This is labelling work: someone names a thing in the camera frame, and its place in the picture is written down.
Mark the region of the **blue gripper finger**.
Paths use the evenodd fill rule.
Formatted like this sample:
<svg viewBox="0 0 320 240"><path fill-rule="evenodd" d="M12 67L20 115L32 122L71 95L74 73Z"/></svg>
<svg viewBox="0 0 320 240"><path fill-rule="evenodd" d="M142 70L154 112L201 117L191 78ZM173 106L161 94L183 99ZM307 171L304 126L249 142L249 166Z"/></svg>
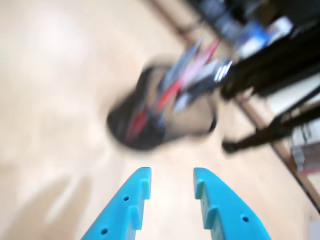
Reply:
<svg viewBox="0 0 320 240"><path fill-rule="evenodd" d="M193 170L195 199L200 200L203 228L213 240L270 240L252 209L217 175L203 167Z"/></svg>
<svg viewBox="0 0 320 240"><path fill-rule="evenodd" d="M134 240L142 229L145 200L151 197L152 169L140 167L119 188L83 240Z"/></svg>

